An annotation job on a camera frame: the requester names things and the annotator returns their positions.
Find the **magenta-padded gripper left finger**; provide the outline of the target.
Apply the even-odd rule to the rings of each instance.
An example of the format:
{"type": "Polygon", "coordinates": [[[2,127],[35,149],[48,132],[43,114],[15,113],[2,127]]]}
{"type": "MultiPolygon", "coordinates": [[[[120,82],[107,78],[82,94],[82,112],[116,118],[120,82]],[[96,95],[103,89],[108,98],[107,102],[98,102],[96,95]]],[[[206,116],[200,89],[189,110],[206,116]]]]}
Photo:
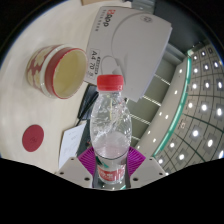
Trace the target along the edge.
{"type": "Polygon", "coordinates": [[[92,188],[96,159],[92,147],[78,157],[70,157],[56,173],[57,176],[84,188],[92,188]]]}

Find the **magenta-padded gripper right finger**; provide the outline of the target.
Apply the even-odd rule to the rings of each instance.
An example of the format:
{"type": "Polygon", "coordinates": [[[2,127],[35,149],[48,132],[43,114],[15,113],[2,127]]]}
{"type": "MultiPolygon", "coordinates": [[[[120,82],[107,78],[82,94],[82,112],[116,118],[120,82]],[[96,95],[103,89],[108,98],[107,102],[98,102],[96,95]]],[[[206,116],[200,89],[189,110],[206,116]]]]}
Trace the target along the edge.
{"type": "Polygon", "coordinates": [[[166,172],[153,158],[146,158],[133,147],[129,148],[125,182],[127,188],[140,188],[166,176],[166,172]]]}

